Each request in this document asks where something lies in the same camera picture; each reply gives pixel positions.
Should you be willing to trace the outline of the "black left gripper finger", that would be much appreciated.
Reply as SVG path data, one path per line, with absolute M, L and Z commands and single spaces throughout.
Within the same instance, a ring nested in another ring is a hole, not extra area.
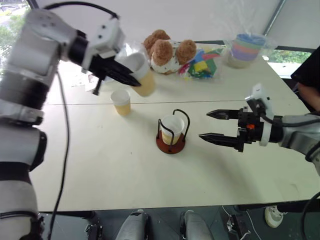
M 106 75 L 121 84 L 132 87 L 140 87 L 140 82 L 132 76 L 132 73 L 133 72 L 108 71 Z
M 118 73 L 120 73 L 120 74 L 130 75 L 130 74 L 133 73 L 128 67 L 126 67 L 125 65 L 117 62 L 117 61 L 114 60 L 114 59 L 111 61 L 111 68 L 112 68 L 114 71 L 116 71 L 116 72 L 118 72 Z

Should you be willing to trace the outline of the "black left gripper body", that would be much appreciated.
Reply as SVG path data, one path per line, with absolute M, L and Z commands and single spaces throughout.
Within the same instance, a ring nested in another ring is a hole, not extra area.
M 116 81 L 119 81 L 121 79 L 121 75 L 118 71 L 119 66 L 120 65 L 115 61 L 115 56 L 111 56 L 108 58 L 94 56 L 92 58 L 89 71 L 98 78 L 97 84 L 92 91 L 94 95 L 99 95 L 102 82 L 106 77 L 110 77 Z

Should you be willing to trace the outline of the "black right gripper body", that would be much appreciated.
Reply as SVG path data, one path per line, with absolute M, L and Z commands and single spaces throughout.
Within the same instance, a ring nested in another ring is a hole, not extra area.
M 238 111 L 237 126 L 236 138 L 238 145 L 251 144 L 261 140 L 264 123 L 258 115 L 249 112 L 247 106 L 244 106 Z

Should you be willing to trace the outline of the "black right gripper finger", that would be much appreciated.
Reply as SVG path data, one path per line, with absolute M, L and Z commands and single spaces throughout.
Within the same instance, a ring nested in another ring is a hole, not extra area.
M 206 115 L 218 120 L 237 120 L 239 118 L 239 110 L 216 109 L 208 112 Z
M 244 141 L 238 136 L 225 136 L 224 134 L 220 133 L 202 133 L 198 136 L 211 144 L 233 148 L 238 152 L 243 152 L 244 150 Z

